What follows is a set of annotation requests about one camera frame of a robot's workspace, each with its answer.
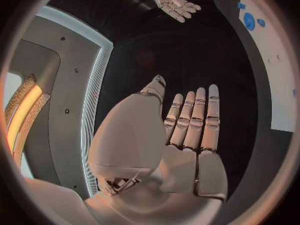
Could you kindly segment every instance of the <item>blue sticker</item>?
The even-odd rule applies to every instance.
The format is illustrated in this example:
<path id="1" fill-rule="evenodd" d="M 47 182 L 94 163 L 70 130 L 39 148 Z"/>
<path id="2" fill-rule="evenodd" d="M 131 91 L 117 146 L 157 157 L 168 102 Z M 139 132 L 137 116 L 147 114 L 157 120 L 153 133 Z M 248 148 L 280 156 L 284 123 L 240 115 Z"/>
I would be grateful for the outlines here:
<path id="1" fill-rule="evenodd" d="M 254 28 L 255 28 L 255 19 L 254 19 L 253 15 L 251 13 L 246 12 L 245 15 L 244 15 L 243 21 L 244 21 L 245 27 L 248 30 L 250 30 L 250 31 L 254 30 Z"/>
<path id="2" fill-rule="evenodd" d="M 243 4 L 243 3 L 241 3 L 241 2 L 239 2 L 239 3 L 237 4 L 237 7 L 238 7 L 239 9 L 246 9 L 246 5 Z"/>
<path id="3" fill-rule="evenodd" d="M 266 26 L 266 23 L 265 23 L 265 21 L 263 20 L 263 19 L 257 19 L 257 23 L 260 25 L 260 26 L 262 26 L 263 28 Z"/>

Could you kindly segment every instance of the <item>gray panel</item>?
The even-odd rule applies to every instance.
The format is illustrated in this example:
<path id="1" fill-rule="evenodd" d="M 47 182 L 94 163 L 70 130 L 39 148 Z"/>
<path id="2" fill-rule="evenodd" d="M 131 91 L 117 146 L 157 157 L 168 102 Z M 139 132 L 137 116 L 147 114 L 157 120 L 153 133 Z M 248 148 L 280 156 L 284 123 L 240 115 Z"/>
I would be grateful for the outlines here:
<path id="1" fill-rule="evenodd" d="M 222 207 L 214 224 L 228 224 L 247 210 L 268 188 L 278 172 L 291 141 L 292 133 L 272 130 L 272 102 L 269 80 L 261 54 L 239 20 L 240 0 L 214 0 L 238 34 L 252 65 L 258 101 L 255 146 L 247 170 L 237 189 Z"/>
<path id="2" fill-rule="evenodd" d="M 41 89 L 51 94 L 60 66 L 59 55 L 43 46 L 21 40 L 13 57 L 9 70 L 26 79 L 34 74 Z M 60 184 L 53 162 L 48 136 L 48 114 L 50 103 L 47 102 L 33 123 L 25 143 L 25 153 L 35 178 Z"/>
<path id="3" fill-rule="evenodd" d="M 49 143 L 60 184 L 89 197 L 81 124 L 87 84 L 100 47 L 57 23 L 36 17 L 24 39 L 56 51 L 60 67 L 49 107 Z"/>

